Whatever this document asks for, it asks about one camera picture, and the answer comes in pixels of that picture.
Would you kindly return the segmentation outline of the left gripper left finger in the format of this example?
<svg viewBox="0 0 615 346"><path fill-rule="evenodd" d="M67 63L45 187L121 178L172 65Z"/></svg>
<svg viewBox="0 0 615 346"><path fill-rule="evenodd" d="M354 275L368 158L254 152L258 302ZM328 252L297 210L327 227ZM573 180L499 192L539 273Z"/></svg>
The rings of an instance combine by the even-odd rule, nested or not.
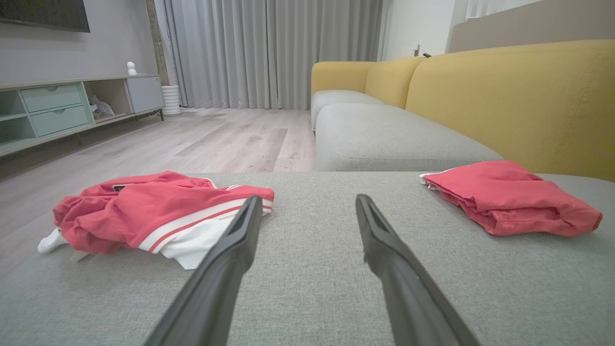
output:
<svg viewBox="0 0 615 346"><path fill-rule="evenodd" d="M263 200L249 197L145 341L146 346L224 346L243 275L257 250Z"/></svg>

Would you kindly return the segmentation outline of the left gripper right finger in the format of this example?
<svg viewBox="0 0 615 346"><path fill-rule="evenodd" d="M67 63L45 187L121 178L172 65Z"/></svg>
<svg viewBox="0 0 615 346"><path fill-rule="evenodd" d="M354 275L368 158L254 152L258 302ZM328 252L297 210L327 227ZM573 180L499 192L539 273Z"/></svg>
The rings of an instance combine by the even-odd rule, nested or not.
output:
<svg viewBox="0 0 615 346"><path fill-rule="evenodd" d="M375 202L356 197L364 261L380 279L398 346L476 346L474 333Z"/></svg>

